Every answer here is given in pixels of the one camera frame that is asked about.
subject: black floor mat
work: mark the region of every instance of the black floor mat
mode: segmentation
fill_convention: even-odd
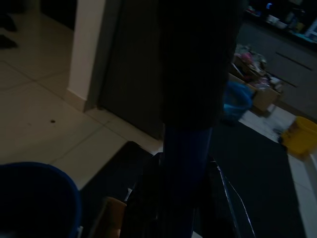
[[[239,123],[219,124],[210,155],[242,197],[257,238],[304,238],[284,148]]]
[[[287,154],[279,144],[238,124],[213,130],[210,154],[239,192],[257,238],[304,238]],[[123,200],[151,154],[128,142],[81,190],[86,238],[106,196]],[[245,214],[237,214],[237,219]]]

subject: yellow bucket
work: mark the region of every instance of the yellow bucket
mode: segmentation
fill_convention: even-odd
[[[283,145],[291,154],[304,156],[317,147],[317,124],[296,117],[293,124],[282,134]]]

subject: person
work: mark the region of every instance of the person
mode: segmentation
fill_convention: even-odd
[[[190,238],[192,203],[205,174],[212,127],[222,112],[246,0],[159,0],[164,237]]]

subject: plastic bag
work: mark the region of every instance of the plastic bag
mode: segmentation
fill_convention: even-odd
[[[228,82],[224,93],[223,119],[237,122],[252,107],[252,91],[243,84]]]

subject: baseboard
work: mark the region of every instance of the baseboard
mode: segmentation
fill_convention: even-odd
[[[65,93],[65,102],[73,106],[77,110],[84,112],[86,106],[86,100],[76,95],[71,90],[67,89]]]

